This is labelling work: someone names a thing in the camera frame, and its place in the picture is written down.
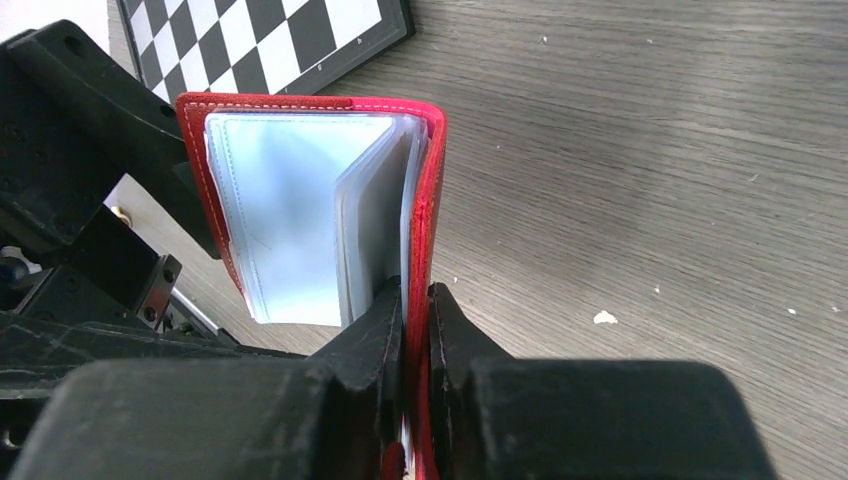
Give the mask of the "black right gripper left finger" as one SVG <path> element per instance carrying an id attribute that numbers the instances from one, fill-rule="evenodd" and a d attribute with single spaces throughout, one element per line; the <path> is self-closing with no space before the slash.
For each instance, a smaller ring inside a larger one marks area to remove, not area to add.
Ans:
<path id="1" fill-rule="evenodd" d="M 307 357 L 9 319 L 13 479 L 398 479 L 402 292 Z"/>

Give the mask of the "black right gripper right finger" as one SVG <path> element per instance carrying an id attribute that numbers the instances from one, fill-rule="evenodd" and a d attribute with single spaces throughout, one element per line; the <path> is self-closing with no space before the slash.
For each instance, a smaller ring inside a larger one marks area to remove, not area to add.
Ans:
<path id="1" fill-rule="evenodd" d="M 519 359 L 429 291 L 431 479 L 773 479 L 734 384 L 688 360 Z"/>

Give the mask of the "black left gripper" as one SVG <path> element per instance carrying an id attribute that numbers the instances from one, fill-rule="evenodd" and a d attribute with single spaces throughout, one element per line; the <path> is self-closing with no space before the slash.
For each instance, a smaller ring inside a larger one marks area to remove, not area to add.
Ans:
<path id="1" fill-rule="evenodd" d="M 1 45 L 1 447 L 9 451 L 9 319 L 87 322 L 169 337 L 180 273 L 106 208 L 131 176 L 213 259 L 220 257 L 170 103 L 59 20 Z"/>

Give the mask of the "red leather card holder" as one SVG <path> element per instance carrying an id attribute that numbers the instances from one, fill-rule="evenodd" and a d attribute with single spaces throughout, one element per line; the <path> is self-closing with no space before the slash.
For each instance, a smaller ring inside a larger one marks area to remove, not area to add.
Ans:
<path id="1" fill-rule="evenodd" d="M 356 368 L 391 415 L 381 473 L 439 471 L 431 266 L 448 120 L 408 99 L 187 92 L 177 120 L 221 259 L 259 323 L 379 325 Z"/>

